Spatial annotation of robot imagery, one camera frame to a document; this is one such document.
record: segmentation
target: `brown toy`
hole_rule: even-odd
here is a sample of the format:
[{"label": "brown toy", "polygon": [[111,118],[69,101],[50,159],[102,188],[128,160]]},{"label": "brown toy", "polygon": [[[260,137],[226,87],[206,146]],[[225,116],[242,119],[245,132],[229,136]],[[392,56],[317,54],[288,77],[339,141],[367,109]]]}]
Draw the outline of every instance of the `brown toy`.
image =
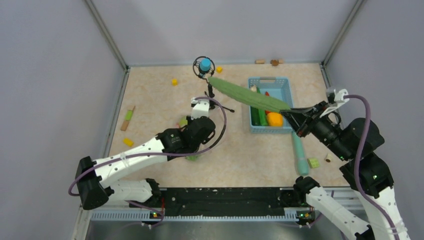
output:
[{"label": "brown toy", "polygon": [[278,64],[279,64],[279,61],[278,60],[275,60],[275,59],[274,60],[271,60],[271,65],[272,66],[275,67],[275,66],[278,66]]},{"label": "brown toy", "polygon": [[131,116],[133,115],[132,113],[134,112],[135,109],[136,109],[136,106],[135,105],[130,105],[127,108],[127,114],[126,115],[128,115],[128,111],[131,111],[131,114],[130,114],[129,118],[128,119],[125,119],[123,121],[122,125],[120,126],[120,130],[121,131],[124,131],[125,132],[127,130],[128,125],[130,124]]}]

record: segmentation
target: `gray wall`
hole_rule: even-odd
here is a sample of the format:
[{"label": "gray wall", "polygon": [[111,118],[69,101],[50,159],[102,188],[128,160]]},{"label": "gray wall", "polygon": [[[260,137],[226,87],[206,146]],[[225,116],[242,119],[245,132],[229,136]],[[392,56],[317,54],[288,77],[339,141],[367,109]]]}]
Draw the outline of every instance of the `gray wall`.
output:
[{"label": "gray wall", "polygon": [[0,3],[0,239],[70,239],[123,71],[82,0]]},{"label": "gray wall", "polygon": [[[424,236],[423,12],[422,0],[369,0],[328,66],[333,85],[371,104],[386,140],[376,152],[390,167],[412,239]],[[358,100],[340,111],[347,121],[365,114]]]},{"label": "gray wall", "polygon": [[129,65],[322,61],[356,0],[94,0]]}]

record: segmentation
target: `cable tie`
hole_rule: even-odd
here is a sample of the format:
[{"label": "cable tie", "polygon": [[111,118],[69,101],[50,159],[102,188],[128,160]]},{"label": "cable tie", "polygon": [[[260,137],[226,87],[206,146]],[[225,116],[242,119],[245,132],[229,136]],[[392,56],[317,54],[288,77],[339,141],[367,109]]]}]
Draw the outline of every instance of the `cable tie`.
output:
[{"label": "cable tie", "polygon": [[123,165],[125,166],[126,169],[130,167],[130,162],[125,152],[120,153],[120,160],[123,162]]},{"label": "cable tie", "polygon": [[384,226],[381,226],[379,224],[376,224],[375,222],[373,222],[372,226],[375,229],[387,230],[387,234],[389,234],[389,235],[399,235],[403,232],[408,231],[408,229],[405,227],[405,223],[403,222],[402,218],[400,219],[400,221],[398,223],[396,223],[394,225],[394,227],[384,227]]}]

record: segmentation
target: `light green block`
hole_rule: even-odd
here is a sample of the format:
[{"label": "light green block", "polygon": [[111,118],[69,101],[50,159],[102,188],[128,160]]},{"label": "light green block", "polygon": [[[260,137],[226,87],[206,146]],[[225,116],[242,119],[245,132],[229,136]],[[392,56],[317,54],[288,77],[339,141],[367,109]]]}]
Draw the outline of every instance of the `light green block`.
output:
[{"label": "light green block", "polygon": [[187,121],[187,117],[182,117],[181,120],[179,121],[179,127],[182,128],[185,125],[189,124],[189,121]]},{"label": "light green block", "polygon": [[126,121],[130,121],[132,117],[133,117],[133,111],[128,110],[128,111],[126,112],[126,115],[125,115],[125,120],[126,120]]},{"label": "light green block", "polygon": [[196,161],[198,158],[199,158],[199,154],[185,157],[185,159],[190,160],[190,161]]},{"label": "light green block", "polygon": [[318,161],[315,157],[308,158],[307,163],[311,169],[316,169],[320,166],[320,161]]}]

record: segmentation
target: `yellow cube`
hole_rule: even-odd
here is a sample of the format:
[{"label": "yellow cube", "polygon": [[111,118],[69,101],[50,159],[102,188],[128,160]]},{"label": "yellow cube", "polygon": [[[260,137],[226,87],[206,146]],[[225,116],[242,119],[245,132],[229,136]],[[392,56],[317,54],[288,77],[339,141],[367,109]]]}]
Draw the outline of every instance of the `yellow cube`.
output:
[{"label": "yellow cube", "polygon": [[134,142],[131,141],[129,138],[124,138],[123,143],[126,144],[128,147],[131,147],[134,144]]},{"label": "yellow cube", "polygon": [[268,125],[271,127],[282,127],[283,126],[283,116],[277,112],[270,112],[266,115],[266,120]]}]

